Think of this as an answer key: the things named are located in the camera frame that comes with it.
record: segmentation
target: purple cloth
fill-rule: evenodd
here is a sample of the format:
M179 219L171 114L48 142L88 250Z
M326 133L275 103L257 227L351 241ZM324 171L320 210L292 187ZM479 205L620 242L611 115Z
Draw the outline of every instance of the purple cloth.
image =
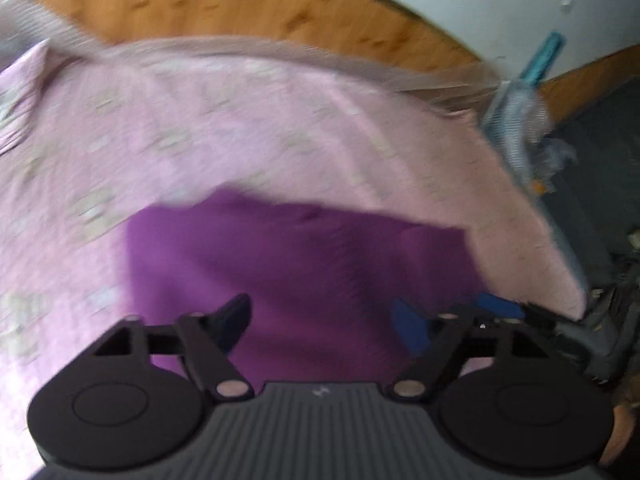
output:
M486 290L460 229L227 188L132 216L127 251L134 310L148 323L252 297L230 360L257 390L270 380L387 383L410 359L390 323L394 298L435 313Z

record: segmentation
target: wooden board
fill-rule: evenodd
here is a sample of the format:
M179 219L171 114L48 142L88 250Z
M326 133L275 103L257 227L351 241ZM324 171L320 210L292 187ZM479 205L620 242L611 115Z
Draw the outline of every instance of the wooden board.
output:
M388 0L41 0L104 40L243 34L289 40L421 71L477 60L446 33ZM640 72L633 47L545 83L556 120Z

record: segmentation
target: mattress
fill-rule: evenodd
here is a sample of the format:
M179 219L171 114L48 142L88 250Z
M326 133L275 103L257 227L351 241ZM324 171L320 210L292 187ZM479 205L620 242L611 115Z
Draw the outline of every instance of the mattress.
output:
M0 156L3 479L41 464L25 423L32 395L135 312L123 227L152 203L192 204L233 183L462 227L492 292L582 313L551 229L472 113L295 62L125 52L57 65L26 138Z

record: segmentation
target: wooden headboard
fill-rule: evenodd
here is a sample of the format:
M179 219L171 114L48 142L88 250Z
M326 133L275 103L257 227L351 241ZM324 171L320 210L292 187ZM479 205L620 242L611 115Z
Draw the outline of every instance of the wooden headboard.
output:
M430 71L477 60L468 48L389 0L41 0L104 40L242 34ZM549 81L556 120L640 68L632 47Z

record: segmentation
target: ribbed gray surface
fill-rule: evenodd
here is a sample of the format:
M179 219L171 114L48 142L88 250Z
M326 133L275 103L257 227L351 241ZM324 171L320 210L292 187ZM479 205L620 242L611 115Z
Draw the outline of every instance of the ribbed gray surface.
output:
M514 478L451 449L427 413L383 399L374 384L269 384L218 408L197 439L135 472L48 466L34 480L484 480ZM584 468L558 480L602 480Z

